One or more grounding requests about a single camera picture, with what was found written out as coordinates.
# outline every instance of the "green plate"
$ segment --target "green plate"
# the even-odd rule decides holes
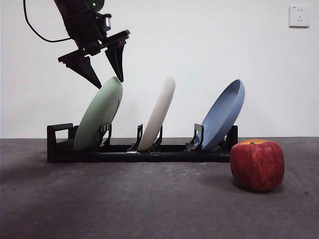
[[[109,79],[98,91],[87,108],[76,132],[73,149],[86,150],[99,141],[99,128],[112,123],[123,95],[122,83],[117,77]]]

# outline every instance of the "blue plate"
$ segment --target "blue plate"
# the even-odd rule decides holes
[[[245,99],[245,87],[241,80],[233,81],[210,108],[202,125],[204,141],[202,150],[214,149],[234,125]],[[195,144],[199,144],[197,134]]]

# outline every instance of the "plate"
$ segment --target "plate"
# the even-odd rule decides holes
[[[88,149],[99,142],[99,129],[112,123],[123,95],[122,83],[117,77],[110,78],[87,108],[73,142],[73,150]]]
[[[202,150],[214,149],[234,125],[245,99],[245,87],[241,80],[233,81],[210,108],[202,125],[204,141]],[[194,141],[199,143],[199,134]]]
[[[154,106],[148,125],[143,132],[138,151],[148,150],[156,140],[175,91],[175,80],[168,77]]]

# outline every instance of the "white plate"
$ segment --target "white plate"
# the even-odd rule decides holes
[[[154,106],[148,125],[143,132],[138,151],[146,151],[153,145],[173,99],[174,91],[175,80],[172,77],[168,77]]]
[[[122,83],[117,77],[112,77],[104,83],[80,122],[73,142],[74,150],[85,150],[98,143],[99,128],[103,124],[112,123],[122,95]]]

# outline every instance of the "black cable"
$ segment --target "black cable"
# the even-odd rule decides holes
[[[25,17],[25,20],[26,20],[26,23],[29,25],[29,27],[31,28],[31,30],[38,36],[40,37],[42,40],[45,40],[47,42],[60,42],[60,41],[66,41],[66,40],[70,40],[71,38],[65,38],[65,39],[61,39],[61,40],[48,40],[48,39],[45,39],[43,36],[41,36],[39,33],[36,32],[36,30],[34,30],[34,28],[31,26],[29,20],[28,20],[28,17],[26,15],[26,7],[25,7],[25,0],[23,0],[23,9],[24,9],[24,17]]]

